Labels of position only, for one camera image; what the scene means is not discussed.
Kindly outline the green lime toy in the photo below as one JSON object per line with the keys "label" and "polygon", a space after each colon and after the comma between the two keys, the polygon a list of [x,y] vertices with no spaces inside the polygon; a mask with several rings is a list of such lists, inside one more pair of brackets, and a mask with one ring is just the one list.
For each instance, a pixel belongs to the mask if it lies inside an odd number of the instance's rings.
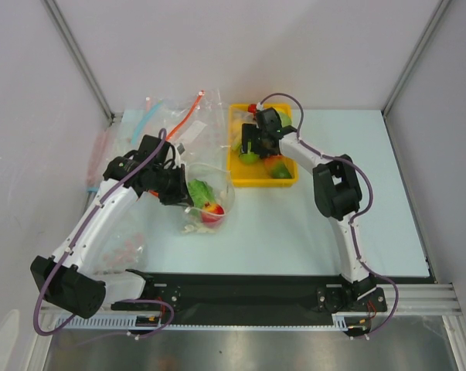
{"label": "green lime toy", "polygon": [[253,152],[240,153],[239,154],[239,160],[244,165],[252,165],[252,164],[256,163],[259,159],[260,159],[259,155],[255,154]]}

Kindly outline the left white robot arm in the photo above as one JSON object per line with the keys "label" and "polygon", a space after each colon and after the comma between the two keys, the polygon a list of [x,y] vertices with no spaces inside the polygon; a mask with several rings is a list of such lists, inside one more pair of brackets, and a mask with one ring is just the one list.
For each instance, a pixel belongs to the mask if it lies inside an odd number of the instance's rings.
{"label": "left white robot arm", "polygon": [[165,130],[145,135],[136,150],[112,160],[99,190],[71,234],[49,256],[30,266],[39,289],[36,307],[49,302],[81,318],[90,318],[103,305],[129,300],[146,309],[155,302],[155,289],[136,273],[96,277],[94,265],[124,214],[146,192],[156,192],[164,206],[192,206],[185,166]]}

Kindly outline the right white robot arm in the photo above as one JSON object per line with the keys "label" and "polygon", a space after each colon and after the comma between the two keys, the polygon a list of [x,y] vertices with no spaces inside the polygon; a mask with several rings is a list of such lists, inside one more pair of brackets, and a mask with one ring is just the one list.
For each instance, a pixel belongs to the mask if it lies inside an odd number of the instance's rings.
{"label": "right white robot arm", "polygon": [[359,169],[347,155],[326,155],[304,142],[297,128],[282,124],[281,114],[274,108],[251,104],[248,111],[255,122],[242,125],[242,153],[250,151],[261,158],[282,155],[311,174],[315,205],[331,222],[338,244],[344,287],[342,302],[351,310],[361,309],[369,302],[369,294],[376,290],[376,280],[359,248],[356,222],[362,214]]}

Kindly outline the red pomegranate toy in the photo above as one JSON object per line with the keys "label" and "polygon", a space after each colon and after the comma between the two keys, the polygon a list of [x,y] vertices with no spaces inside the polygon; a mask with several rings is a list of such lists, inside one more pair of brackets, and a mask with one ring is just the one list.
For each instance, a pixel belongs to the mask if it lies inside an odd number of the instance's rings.
{"label": "red pomegranate toy", "polygon": [[225,211],[219,203],[206,203],[202,207],[200,215],[202,223],[212,226],[222,221]]}

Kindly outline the white dotted zip bag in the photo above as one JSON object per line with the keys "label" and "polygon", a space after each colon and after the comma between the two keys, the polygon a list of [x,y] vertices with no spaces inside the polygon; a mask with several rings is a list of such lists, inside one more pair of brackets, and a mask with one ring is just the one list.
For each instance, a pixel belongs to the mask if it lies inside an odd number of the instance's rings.
{"label": "white dotted zip bag", "polygon": [[181,208],[182,233],[215,233],[226,221],[235,202],[235,191],[226,169],[225,124],[218,120],[192,118],[172,136],[185,168],[185,185],[191,206]]}

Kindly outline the green lettuce toy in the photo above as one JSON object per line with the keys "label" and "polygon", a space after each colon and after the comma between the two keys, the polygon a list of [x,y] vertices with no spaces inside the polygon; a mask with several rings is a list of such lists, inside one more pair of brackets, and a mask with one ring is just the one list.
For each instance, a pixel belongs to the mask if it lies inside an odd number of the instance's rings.
{"label": "green lettuce toy", "polygon": [[207,182],[193,179],[188,183],[188,189],[196,208],[201,209],[206,203],[216,202],[213,188]]}

